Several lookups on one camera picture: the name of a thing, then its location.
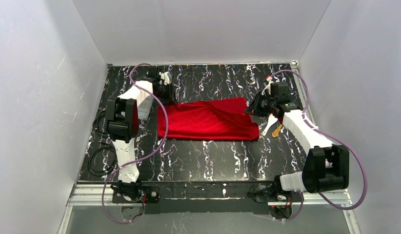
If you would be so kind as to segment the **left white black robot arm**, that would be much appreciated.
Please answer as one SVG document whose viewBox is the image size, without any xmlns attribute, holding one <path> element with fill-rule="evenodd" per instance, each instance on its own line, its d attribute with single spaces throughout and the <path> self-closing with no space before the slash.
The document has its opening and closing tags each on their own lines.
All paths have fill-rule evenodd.
<svg viewBox="0 0 401 234">
<path fill-rule="evenodd" d="M 152 104 L 156 101 L 168 124 L 166 105 L 176 104 L 177 99 L 168 71 L 149 66 L 145 77 L 132 80 L 132 87 L 117 97 L 110 97 L 106 103 L 106 131 L 115 148 L 119 166 L 118 180 L 135 183 L 139 178 L 135 156 L 135 138 L 139 132 L 140 120 L 146 120 Z"/>
</svg>

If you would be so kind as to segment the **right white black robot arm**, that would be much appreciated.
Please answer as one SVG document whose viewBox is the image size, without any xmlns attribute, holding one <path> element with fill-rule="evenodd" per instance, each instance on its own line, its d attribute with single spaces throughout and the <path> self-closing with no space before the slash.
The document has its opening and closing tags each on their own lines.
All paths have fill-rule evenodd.
<svg viewBox="0 0 401 234">
<path fill-rule="evenodd" d="M 245 113 L 280 120 L 307 154 L 300 172 L 274 178 L 274 192 L 319 193 L 341 190 L 349 184 L 349 151 L 336 145 L 322 134 L 303 112 L 299 102 L 285 95 L 256 94 Z"/>
</svg>

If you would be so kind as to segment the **red cloth napkin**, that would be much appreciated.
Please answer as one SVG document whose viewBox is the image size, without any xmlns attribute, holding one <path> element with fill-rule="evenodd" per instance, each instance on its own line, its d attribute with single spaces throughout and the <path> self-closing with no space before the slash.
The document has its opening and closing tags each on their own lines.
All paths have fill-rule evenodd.
<svg viewBox="0 0 401 234">
<path fill-rule="evenodd" d="M 166 106 L 158 108 L 158 137 L 183 140 L 254 141 L 259 139 L 258 124 L 245 114 L 245 98 Z"/>
</svg>

